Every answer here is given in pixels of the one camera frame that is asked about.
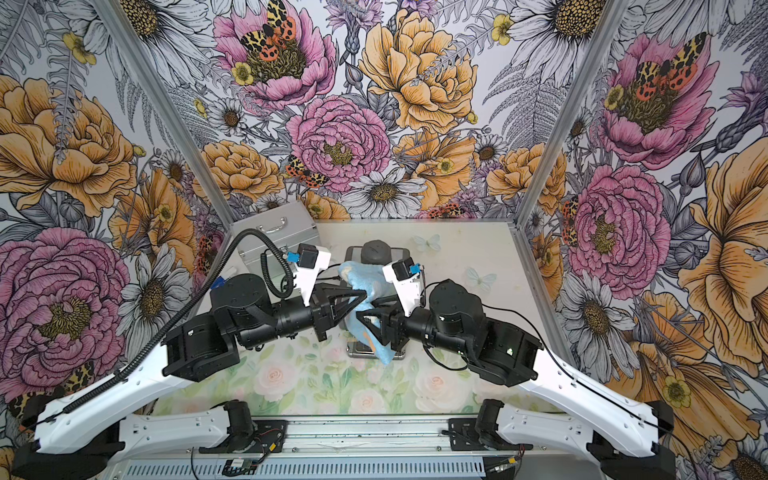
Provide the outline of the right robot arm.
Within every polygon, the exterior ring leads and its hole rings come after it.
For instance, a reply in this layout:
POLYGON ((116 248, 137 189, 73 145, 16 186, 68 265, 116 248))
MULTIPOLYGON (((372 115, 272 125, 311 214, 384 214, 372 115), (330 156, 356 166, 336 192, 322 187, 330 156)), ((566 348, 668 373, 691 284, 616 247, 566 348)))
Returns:
POLYGON ((481 299, 457 283, 438 283, 425 307, 377 300, 357 317, 383 345, 399 349, 415 340, 451 351, 481 380, 519 387, 560 410, 537 413, 488 399, 475 421, 484 446, 551 447, 597 465, 610 479, 675 478, 675 455, 662 443, 674 429, 666 403, 631 400, 566 366, 538 337, 489 317, 481 299))

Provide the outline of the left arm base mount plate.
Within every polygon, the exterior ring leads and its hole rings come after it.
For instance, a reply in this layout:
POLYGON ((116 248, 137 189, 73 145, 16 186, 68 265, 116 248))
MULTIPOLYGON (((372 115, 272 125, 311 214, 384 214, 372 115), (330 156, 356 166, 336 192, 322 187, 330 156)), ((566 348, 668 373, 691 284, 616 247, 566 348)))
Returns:
POLYGON ((280 453, 287 438, 288 422, 276 419, 256 419, 250 426, 236 427, 218 446, 200 447, 204 454, 223 453, 280 453))

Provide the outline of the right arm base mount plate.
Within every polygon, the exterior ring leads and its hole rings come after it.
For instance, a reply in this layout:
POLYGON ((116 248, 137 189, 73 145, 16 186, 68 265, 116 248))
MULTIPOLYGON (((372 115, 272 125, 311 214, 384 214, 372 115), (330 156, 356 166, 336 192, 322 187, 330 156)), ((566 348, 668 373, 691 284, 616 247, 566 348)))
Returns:
POLYGON ((447 428, 441 431, 450 443, 452 451, 529 451, 532 444, 509 443, 497 433, 481 432, 476 426, 476 418, 449 418, 447 428))

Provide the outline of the blue patterned cleaning cloth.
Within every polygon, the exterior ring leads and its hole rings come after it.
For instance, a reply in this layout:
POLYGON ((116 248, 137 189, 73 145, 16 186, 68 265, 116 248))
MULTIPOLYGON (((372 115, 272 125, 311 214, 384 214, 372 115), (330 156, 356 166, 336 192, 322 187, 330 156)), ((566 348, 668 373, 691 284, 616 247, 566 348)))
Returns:
POLYGON ((368 347, 378 360, 389 365, 394 359, 394 350, 384 346, 356 316, 358 312, 373 309, 374 300, 395 293, 394 287, 384 277, 383 266, 346 261, 340 265, 339 275, 350 289, 366 292, 366 299, 345 318, 346 329, 357 341, 368 347))

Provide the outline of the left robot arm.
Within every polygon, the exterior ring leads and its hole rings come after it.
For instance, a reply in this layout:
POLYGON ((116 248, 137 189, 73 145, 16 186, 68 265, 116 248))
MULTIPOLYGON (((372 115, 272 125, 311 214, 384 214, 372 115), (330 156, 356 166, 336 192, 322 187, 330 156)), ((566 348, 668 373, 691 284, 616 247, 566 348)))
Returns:
POLYGON ((34 433, 13 459, 24 479, 89 479, 135 456, 200 446, 243 450, 255 433, 248 406, 229 401, 211 410, 151 417, 139 408, 163 395, 238 364, 242 349, 311 329, 319 340, 367 297, 363 290, 321 283, 326 250, 302 244, 269 254, 283 269, 274 284, 267 272, 220 279, 212 268, 200 292, 183 306, 123 369, 59 399, 33 401, 23 419, 34 433))

